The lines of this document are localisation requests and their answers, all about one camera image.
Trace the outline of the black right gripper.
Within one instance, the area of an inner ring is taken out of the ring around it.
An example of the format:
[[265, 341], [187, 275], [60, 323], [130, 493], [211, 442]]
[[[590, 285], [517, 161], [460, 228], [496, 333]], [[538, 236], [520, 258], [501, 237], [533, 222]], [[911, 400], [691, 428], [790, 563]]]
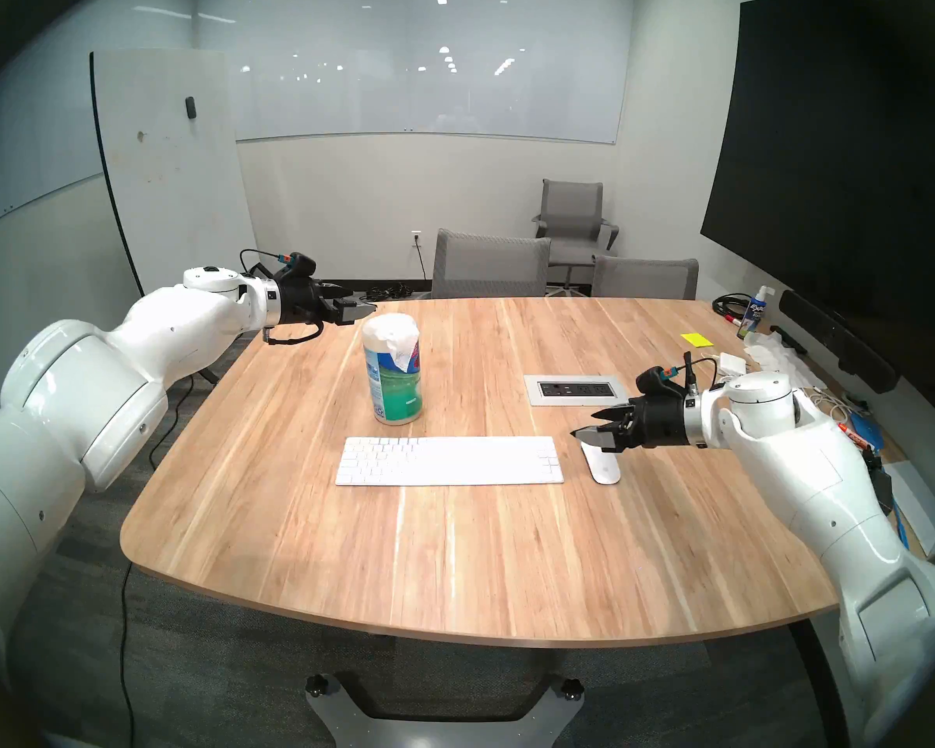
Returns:
[[603, 453], [622, 453], [627, 449], [693, 446], [704, 449], [704, 393], [681, 398], [651, 394], [630, 398], [627, 404], [614, 405], [592, 414], [592, 418], [626, 425], [586, 426], [572, 431], [584, 445]]

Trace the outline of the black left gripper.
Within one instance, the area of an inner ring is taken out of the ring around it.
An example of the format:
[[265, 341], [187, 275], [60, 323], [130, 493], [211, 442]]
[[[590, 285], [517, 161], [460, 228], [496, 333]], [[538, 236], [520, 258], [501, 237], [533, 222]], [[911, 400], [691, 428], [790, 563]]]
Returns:
[[278, 325], [355, 324], [377, 310], [364, 291], [305, 275], [277, 275]]

